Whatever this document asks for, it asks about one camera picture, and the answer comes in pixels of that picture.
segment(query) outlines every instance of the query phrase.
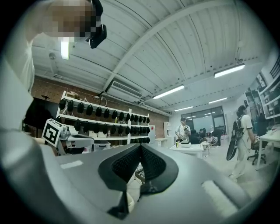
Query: ceiling light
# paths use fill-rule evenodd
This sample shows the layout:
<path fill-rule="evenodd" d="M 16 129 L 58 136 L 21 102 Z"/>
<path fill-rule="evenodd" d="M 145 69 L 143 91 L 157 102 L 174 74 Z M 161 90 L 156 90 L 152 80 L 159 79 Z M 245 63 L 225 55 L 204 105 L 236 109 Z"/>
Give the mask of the ceiling light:
<path fill-rule="evenodd" d="M 193 108 L 193 107 L 185 107 L 185 108 L 178 109 L 178 110 L 175 110 L 175 111 L 179 111 L 179 110 L 186 110 L 186 109 L 189 109 L 189 108 Z"/>
<path fill-rule="evenodd" d="M 214 114 L 215 112 L 212 112 L 212 114 Z M 207 114 L 204 114 L 204 115 L 208 115 L 208 114 L 211 114 L 211 113 L 207 113 Z"/>
<path fill-rule="evenodd" d="M 220 71 L 220 72 L 215 72 L 214 73 L 214 78 L 218 78 L 220 76 L 227 75 L 229 73 L 239 71 L 239 70 L 243 69 L 244 67 L 245 67 L 245 64 L 241 64 L 241 65 L 237 65 L 237 66 L 225 69 L 225 70 Z"/>
<path fill-rule="evenodd" d="M 210 104 L 210 103 L 215 103 L 215 102 L 218 102 L 218 101 L 222 101 L 222 100 L 226 100 L 226 99 L 227 99 L 227 97 L 226 97 L 226 98 L 219 99 L 219 100 L 211 101 L 211 102 L 209 102 L 209 104 Z"/>
<path fill-rule="evenodd" d="M 159 94 L 157 96 L 154 96 L 153 99 L 159 99 L 160 97 L 166 96 L 168 94 L 174 93 L 174 92 L 179 91 L 179 90 L 184 89 L 184 88 L 185 88 L 184 85 L 176 87 L 176 88 L 171 89 L 171 90 L 169 90 L 169 91 L 167 91 L 165 93 L 162 93 L 162 94 Z"/>
<path fill-rule="evenodd" d="M 61 49 L 61 57 L 63 59 L 68 60 L 69 59 L 69 42 L 61 42 L 60 49 Z"/>

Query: backpack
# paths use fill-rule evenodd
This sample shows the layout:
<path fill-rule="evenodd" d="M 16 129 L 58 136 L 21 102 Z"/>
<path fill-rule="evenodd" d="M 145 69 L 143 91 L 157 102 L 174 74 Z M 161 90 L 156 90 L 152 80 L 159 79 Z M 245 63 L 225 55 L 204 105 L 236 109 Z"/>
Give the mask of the backpack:
<path fill-rule="evenodd" d="M 238 117 L 233 122 L 231 141 L 229 143 L 228 150 L 227 150 L 227 161 L 231 160 L 235 156 L 237 145 L 238 145 L 238 140 L 241 139 L 243 136 L 243 128 L 241 128 L 242 117 L 243 117 L 243 115 Z"/>

